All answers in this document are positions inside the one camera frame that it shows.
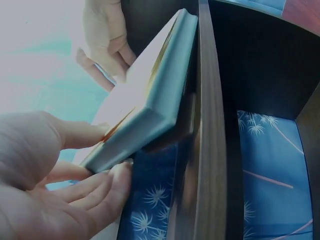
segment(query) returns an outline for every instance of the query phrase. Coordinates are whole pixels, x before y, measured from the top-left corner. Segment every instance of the person's right hand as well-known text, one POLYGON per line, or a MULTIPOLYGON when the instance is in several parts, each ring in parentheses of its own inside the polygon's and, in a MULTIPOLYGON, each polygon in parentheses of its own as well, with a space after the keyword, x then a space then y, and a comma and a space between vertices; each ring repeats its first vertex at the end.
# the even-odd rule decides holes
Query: person's right hand
POLYGON ((76 62, 106 91, 110 82, 98 66, 117 83, 136 60, 127 42, 125 17, 120 0, 82 0, 72 27, 72 48, 76 62))

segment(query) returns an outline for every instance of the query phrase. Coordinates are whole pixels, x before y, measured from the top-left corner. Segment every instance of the hand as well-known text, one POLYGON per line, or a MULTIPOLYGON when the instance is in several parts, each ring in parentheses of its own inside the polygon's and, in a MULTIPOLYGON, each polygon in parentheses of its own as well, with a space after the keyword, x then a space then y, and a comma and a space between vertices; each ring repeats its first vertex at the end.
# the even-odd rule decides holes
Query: hand
POLYGON ((115 82, 123 83, 136 60, 127 42, 127 31, 120 0, 83 0, 78 9, 81 21, 73 24, 76 62, 106 91, 114 84, 97 68, 99 65, 115 82))
POLYGON ((130 164, 90 176, 57 162, 60 150, 92 146, 104 133, 46 112, 0 116, 0 239, 88 240, 116 220, 129 195, 130 164), (79 182, 45 187, 65 180, 79 182))

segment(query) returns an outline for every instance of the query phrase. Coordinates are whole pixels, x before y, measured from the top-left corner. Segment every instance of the person's left hand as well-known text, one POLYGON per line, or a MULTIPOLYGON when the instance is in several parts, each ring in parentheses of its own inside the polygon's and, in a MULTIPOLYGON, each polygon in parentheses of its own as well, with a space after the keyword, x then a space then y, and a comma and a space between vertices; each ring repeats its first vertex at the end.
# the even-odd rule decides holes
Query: person's left hand
POLYGON ((105 129, 46 112, 0 116, 0 239, 89 240, 121 214, 131 165, 92 175, 57 162, 62 149, 92 146, 105 129), (78 180, 54 191, 46 184, 78 180))

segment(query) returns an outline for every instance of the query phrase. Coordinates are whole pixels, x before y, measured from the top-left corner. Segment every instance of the light blue book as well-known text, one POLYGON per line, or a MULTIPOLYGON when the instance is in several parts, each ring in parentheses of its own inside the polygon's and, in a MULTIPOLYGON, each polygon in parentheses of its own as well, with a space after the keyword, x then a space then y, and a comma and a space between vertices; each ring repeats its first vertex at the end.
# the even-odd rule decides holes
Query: light blue book
POLYGON ((104 140, 78 152, 76 162, 93 173, 108 170, 175 126, 197 24, 180 9, 154 37, 93 121, 109 125, 104 140))

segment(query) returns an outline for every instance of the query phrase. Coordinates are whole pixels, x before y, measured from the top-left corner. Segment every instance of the white floral pattern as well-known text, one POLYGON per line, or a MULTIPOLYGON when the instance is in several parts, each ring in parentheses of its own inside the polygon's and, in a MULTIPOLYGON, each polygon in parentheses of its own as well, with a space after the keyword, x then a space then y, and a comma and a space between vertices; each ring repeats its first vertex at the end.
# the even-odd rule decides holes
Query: white floral pattern
POLYGON ((241 110, 237 116, 243 240, 313 239, 308 173, 296 123, 241 110))

